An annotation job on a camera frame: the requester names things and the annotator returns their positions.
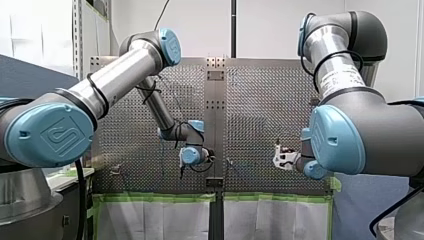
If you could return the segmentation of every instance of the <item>pegboard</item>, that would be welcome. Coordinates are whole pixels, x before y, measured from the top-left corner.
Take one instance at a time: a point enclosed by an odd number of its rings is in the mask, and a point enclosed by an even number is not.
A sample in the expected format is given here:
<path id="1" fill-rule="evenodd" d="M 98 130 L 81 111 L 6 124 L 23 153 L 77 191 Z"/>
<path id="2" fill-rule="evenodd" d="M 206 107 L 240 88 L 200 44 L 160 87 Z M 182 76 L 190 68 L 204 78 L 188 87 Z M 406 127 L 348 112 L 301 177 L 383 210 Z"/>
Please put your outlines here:
<path id="1" fill-rule="evenodd" d="M 92 58 L 92 68 L 101 68 L 113 59 Z M 157 88 L 174 118 L 199 119 L 204 116 L 204 59 L 183 61 L 155 78 Z M 193 193 L 205 191 L 205 176 L 185 171 L 180 180 L 179 151 L 174 142 L 160 141 L 157 124 L 143 97 L 132 90 L 99 124 L 92 154 L 99 170 L 94 191 L 99 193 L 141 191 Z"/>
<path id="2" fill-rule="evenodd" d="M 225 191 L 326 194 L 326 181 L 272 162 L 277 138 L 300 150 L 300 133 L 317 98 L 299 61 L 229 59 L 226 73 Z"/>
<path id="3" fill-rule="evenodd" d="M 93 58 L 92 67 L 110 61 Z M 311 102 L 317 97 L 299 61 L 225 59 L 219 69 L 224 78 L 215 80 L 208 79 L 209 61 L 183 59 L 161 73 L 165 80 L 157 80 L 175 118 L 201 119 L 209 126 L 205 138 L 213 137 L 214 146 L 220 148 L 215 150 L 223 155 L 217 161 L 223 163 L 219 172 L 225 180 L 224 191 L 328 194 L 328 182 L 277 169 L 272 162 L 277 138 L 285 147 L 299 150 L 301 130 L 308 126 Z M 219 109 L 211 104 L 214 99 L 220 101 Z M 100 122 L 92 149 L 99 169 L 94 191 L 205 192 L 207 174 L 186 170 L 180 180 L 178 154 L 183 143 L 174 149 L 174 142 L 160 142 L 157 125 L 142 102 L 133 90 Z"/>

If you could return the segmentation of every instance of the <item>metal frame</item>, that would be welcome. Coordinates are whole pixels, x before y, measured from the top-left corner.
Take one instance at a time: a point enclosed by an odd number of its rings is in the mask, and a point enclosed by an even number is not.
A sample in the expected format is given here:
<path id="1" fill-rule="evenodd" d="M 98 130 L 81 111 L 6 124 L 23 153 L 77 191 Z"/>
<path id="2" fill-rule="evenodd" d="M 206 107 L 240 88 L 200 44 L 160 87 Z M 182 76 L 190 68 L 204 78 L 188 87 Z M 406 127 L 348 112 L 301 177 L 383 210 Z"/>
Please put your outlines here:
<path id="1" fill-rule="evenodd" d="M 116 59 L 116 57 L 92 57 L 91 58 L 91 71 L 97 71 L 101 67 L 107 65 L 111 61 Z M 220 240 L 224 239 L 224 202 L 223 195 L 225 191 L 243 191 L 243 192 L 256 192 L 256 191 L 264 191 L 264 192 L 284 192 L 284 193 L 295 193 L 295 194 L 304 194 L 304 195 L 330 195 L 332 194 L 330 185 L 326 181 L 313 181 L 307 180 L 300 173 L 290 172 L 284 173 L 283 170 L 280 169 L 271 169 L 274 173 L 274 178 L 268 178 L 263 182 L 262 179 L 257 179 L 258 176 L 253 174 L 252 176 L 247 175 L 244 176 L 251 180 L 252 186 L 244 185 L 244 187 L 239 188 L 232 185 L 231 181 L 240 181 L 244 182 L 245 179 L 234 179 L 231 178 L 231 166 L 229 165 L 227 158 L 229 150 L 228 145 L 230 144 L 228 141 L 228 132 L 231 131 L 228 125 L 229 123 L 229 107 L 231 106 L 231 98 L 229 94 L 231 92 L 232 86 L 231 82 L 234 79 L 234 71 L 243 71 L 244 68 L 261 68 L 265 69 L 264 71 L 271 71 L 272 74 L 280 78 L 284 76 L 284 74 L 293 73 L 293 80 L 299 82 L 289 82 L 290 79 L 283 79 L 290 86 L 297 86 L 299 84 L 299 88 L 295 89 L 300 91 L 302 95 L 302 105 L 300 106 L 302 114 L 299 116 L 302 118 L 302 121 L 296 122 L 298 119 L 292 119 L 291 122 L 295 121 L 296 131 L 298 135 L 300 135 L 300 130 L 303 127 L 307 126 L 307 121 L 309 118 L 309 112 L 307 110 L 312 110 L 314 105 L 317 102 L 316 93 L 313 90 L 312 84 L 310 84 L 310 79 L 303 73 L 300 67 L 299 61 L 296 60 L 251 60 L 251 59 L 224 59 L 224 58 L 184 58 L 179 67 L 183 67 L 180 71 L 190 71 L 191 66 L 202 66 L 204 81 L 204 96 L 203 103 L 201 104 L 203 109 L 203 120 L 205 123 L 205 142 L 204 146 L 206 148 L 213 149 L 216 155 L 216 160 L 214 162 L 214 166 L 208 172 L 201 174 L 198 178 L 199 181 L 202 181 L 201 184 L 204 184 L 204 188 L 196 188 L 194 192 L 203 193 L 203 192 L 211 192 L 215 193 L 215 201 L 210 204 L 210 215 L 209 215 L 209 240 Z M 271 79 L 270 81 L 274 81 L 271 84 L 276 84 L 275 79 Z M 286 94 L 287 91 L 292 91 L 292 89 L 285 89 L 286 86 L 282 86 L 281 94 Z M 146 112 L 147 118 L 151 117 L 150 113 Z M 102 123 L 100 122 L 98 133 L 101 134 Z M 93 142 L 94 149 L 94 162 L 101 162 L 103 153 L 99 152 L 100 145 L 98 140 L 98 135 L 96 136 Z M 297 146 L 294 142 L 298 140 L 291 139 L 290 146 L 293 148 L 300 147 Z M 274 153 L 273 146 L 269 146 L 269 152 L 271 155 Z M 172 156 L 171 160 L 177 161 L 177 156 Z M 269 163 L 272 165 L 272 157 L 269 158 Z M 111 170 L 111 174 L 113 171 L 116 171 L 117 174 L 120 174 L 120 167 Z M 286 182 L 293 183 L 294 188 L 279 188 L 278 186 L 286 184 Z M 301 186 L 305 184 L 306 187 L 296 188 L 296 186 Z M 171 191 L 171 193 L 187 193 L 187 191 L 175 190 Z"/>
<path id="2" fill-rule="evenodd" d="M 82 3 L 81 0 L 72 2 L 72 41 L 75 77 L 83 80 L 83 42 L 82 42 Z"/>

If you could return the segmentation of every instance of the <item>cable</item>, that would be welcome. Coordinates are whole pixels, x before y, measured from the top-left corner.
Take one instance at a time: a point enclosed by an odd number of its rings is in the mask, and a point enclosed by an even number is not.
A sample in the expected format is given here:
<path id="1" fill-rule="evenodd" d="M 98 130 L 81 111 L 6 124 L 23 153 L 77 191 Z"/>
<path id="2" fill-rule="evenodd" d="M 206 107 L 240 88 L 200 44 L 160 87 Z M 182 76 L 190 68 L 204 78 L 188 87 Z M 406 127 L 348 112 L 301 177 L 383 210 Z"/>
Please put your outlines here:
<path id="1" fill-rule="evenodd" d="M 308 13 L 308 15 L 306 15 L 305 17 L 305 22 L 303 22 L 303 38 L 302 38 L 302 42 L 300 45 L 300 64 L 302 65 L 303 71 L 305 71 L 308 75 L 310 76 L 314 76 L 309 70 L 308 68 L 306 68 L 305 66 L 305 62 L 304 62 L 304 57 L 305 57 L 305 53 L 303 52 L 304 48 L 305 48 L 305 41 L 306 41 L 306 25 L 308 24 L 308 20 L 310 17 L 316 16 L 315 13 Z"/>
<path id="2" fill-rule="evenodd" d="M 392 213 L 394 210 L 396 210 L 397 208 L 401 207 L 403 204 L 407 203 L 409 200 L 411 200 L 412 198 L 414 198 L 423 189 L 424 189 L 424 185 L 422 185 L 422 186 L 414 189 L 414 191 L 408 193 L 408 195 L 406 195 L 405 197 L 403 197 L 401 200 L 399 200 L 398 202 L 396 202 L 395 204 L 393 204 L 391 207 L 389 207 L 387 210 L 385 210 L 380 215 L 378 215 L 376 218 L 374 218 L 374 220 L 372 220 L 371 223 L 370 223 L 370 225 L 369 225 L 369 229 L 370 229 L 372 235 L 374 237 L 377 237 L 377 234 L 375 232 L 374 227 L 375 227 L 375 225 L 378 222 L 380 222 L 383 218 L 385 218 L 387 215 L 389 215 L 390 213 Z"/>
<path id="3" fill-rule="evenodd" d="M 79 217 L 78 217 L 78 231 L 77 231 L 77 240 L 82 240 L 84 235 L 84 225 L 85 220 L 87 219 L 87 209 L 85 201 L 85 178 L 84 170 L 80 160 L 75 161 L 75 168 L 77 169 L 78 176 L 78 185 L 79 185 Z"/>
<path id="4" fill-rule="evenodd" d="M 139 90 L 149 91 L 149 94 L 143 100 L 143 103 L 142 103 L 143 105 L 146 105 L 147 100 L 149 100 L 149 98 L 153 95 L 154 92 L 162 93 L 162 90 L 156 89 L 156 80 L 153 80 L 153 86 L 150 89 L 142 88 L 139 86 L 136 86 L 135 88 Z"/>
<path id="5" fill-rule="evenodd" d="M 28 104 L 32 101 L 33 101 L 33 99 L 28 99 L 28 98 L 17 98 L 17 99 L 6 100 L 6 101 L 0 103 L 0 111 L 7 110 L 11 107 L 25 105 L 25 104 Z"/>
<path id="6" fill-rule="evenodd" d="M 316 90 L 317 92 L 319 92 L 319 90 L 318 90 L 318 85 L 317 85 L 317 77 L 318 77 L 319 69 L 321 68 L 321 66 L 322 66 L 322 65 L 324 65 L 324 63 L 325 63 L 327 60 L 331 59 L 332 57 L 334 57 L 334 56 L 336 56 L 336 55 L 343 54 L 343 53 L 349 53 L 350 55 L 352 55 L 352 56 L 356 57 L 356 58 L 359 60 L 359 68 L 358 68 L 358 71 L 360 72 L 360 71 L 362 70 L 362 68 L 364 67 L 364 59 L 362 59 L 362 57 L 361 57 L 361 55 L 359 55 L 359 53 L 354 52 L 354 51 L 351 51 L 351 50 L 341 50 L 341 51 L 338 51 L 338 52 L 330 53 L 330 54 L 328 54 L 327 56 L 325 56 L 323 59 L 321 59 L 321 61 L 319 61 L 319 63 L 318 63 L 318 64 L 317 64 L 317 66 L 315 67 L 314 75 L 313 75 L 313 81 L 314 81 L 314 87 L 315 87 L 315 90 Z"/>
<path id="7" fill-rule="evenodd" d="M 183 124 L 186 124 L 187 126 L 190 126 L 197 134 L 199 134 L 199 136 L 202 138 L 202 142 L 204 142 L 205 141 L 205 137 L 203 136 L 203 133 L 202 132 L 200 132 L 199 130 L 197 130 L 195 127 L 193 127 L 193 125 L 191 125 L 190 123 L 188 123 L 188 122 L 181 122 L 180 120 L 178 120 L 178 119 L 174 119 L 177 123 L 178 123 L 178 126 L 177 126 L 177 128 L 175 129 L 175 148 L 177 148 L 178 147 L 178 142 L 179 142 L 179 138 L 180 138 L 180 136 L 182 135 L 182 125 Z"/>
<path id="8" fill-rule="evenodd" d="M 178 101 L 177 95 L 175 94 L 175 91 L 171 91 L 171 89 L 169 88 L 168 84 L 166 83 L 166 81 L 169 81 L 169 79 L 166 78 L 166 77 L 163 77 L 162 75 L 158 75 L 158 78 L 161 80 L 161 82 L 163 83 L 163 85 L 165 85 L 166 90 L 168 90 L 169 92 L 172 92 L 172 97 L 174 98 L 174 101 L 177 103 L 178 109 L 180 110 L 180 113 L 183 116 L 183 119 L 185 121 L 187 121 L 187 118 L 184 116 L 184 112 L 182 110 L 180 101 Z"/>
<path id="9" fill-rule="evenodd" d="M 96 84 L 91 80 L 92 73 L 87 74 L 87 80 L 90 82 L 91 87 L 100 95 L 103 100 L 103 114 L 100 116 L 99 120 L 104 118 L 109 113 L 109 102 L 103 92 L 96 86 Z"/>
<path id="10" fill-rule="evenodd" d="M 210 162 L 209 166 L 205 169 L 202 169 L 202 170 L 195 169 L 193 166 L 190 165 L 190 169 L 194 172 L 197 172 L 197 173 L 204 173 L 204 172 L 207 172 L 209 169 L 211 169 L 213 164 L 214 164 L 214 162 Z"/>
<path id="11" fill-rule="evenodd" d="M 158 20 L 156 21 L 156 25 L 155 25 L 154 31 L 156 31 L 156 29 L 158 28 L 159 22 L 162 19 L 163 13 L 165 12 L 166 7 L 168 6 L 169 1 L 170 0 L 167 0 L 166 3 L 165 3 L 165 5 L 163 6 L 162 12 L 160 13 Z"/>
<path id="12" fill-rule="evenodd" d="M 391 106 L 396 106 L 396 105 L 415 105 L 415 106 L 424 107 L 424 102 L 415 101 L 415 100 L 405 100 L 405 101 L 398 101 L 398 102 L 387 103 L 387 105 L 391 105 Z"/>

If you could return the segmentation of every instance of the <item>silver arm segment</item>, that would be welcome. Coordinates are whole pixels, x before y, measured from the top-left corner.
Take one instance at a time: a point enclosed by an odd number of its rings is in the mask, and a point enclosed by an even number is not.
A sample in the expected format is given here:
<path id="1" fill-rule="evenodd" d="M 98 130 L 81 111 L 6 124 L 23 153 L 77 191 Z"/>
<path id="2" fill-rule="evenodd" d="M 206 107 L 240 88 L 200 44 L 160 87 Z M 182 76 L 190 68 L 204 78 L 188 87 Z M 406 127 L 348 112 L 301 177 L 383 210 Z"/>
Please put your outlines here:
<path id="1" fill-rule="evenodd" d="M 97 120 L 135 86 L 151 87 L 147 78 L 181 60 L 176 35 L 161 29 L 124 41 L 121 57 L 87 76 L 70 89 L 47 93 L 29 104 L 14 106 L 0 115 L 0 159 L 28 167 L 58 167 L 78 159 L 90 146 Z M 148 99 L 165 140 L 186 141 L 182 156 L 189 164 L 208 157 L 203 129 L 178 125 L 163 99 Z"/>

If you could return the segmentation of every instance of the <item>cylindrical base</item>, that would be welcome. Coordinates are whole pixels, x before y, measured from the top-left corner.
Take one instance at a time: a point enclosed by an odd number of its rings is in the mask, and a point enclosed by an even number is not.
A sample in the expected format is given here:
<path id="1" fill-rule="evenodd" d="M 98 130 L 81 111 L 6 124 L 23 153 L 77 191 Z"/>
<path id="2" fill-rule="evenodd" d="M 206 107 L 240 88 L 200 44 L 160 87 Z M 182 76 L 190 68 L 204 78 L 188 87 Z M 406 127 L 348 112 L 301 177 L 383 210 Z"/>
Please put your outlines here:
<path id="1" fill-rule="evenodd" d="M 27 213 L 25 217 L 0 220 L 1 239 L 61 240 L 64 222 L 64 216 L 58 210 L 61 203 L 62 196 L 54 193 L 48 206 Z"/>
<path id="2" fill-rule="evenodd" d="M 378 223 L 377 240 L 395 239 L 395 218 L 385 218 Z"/>

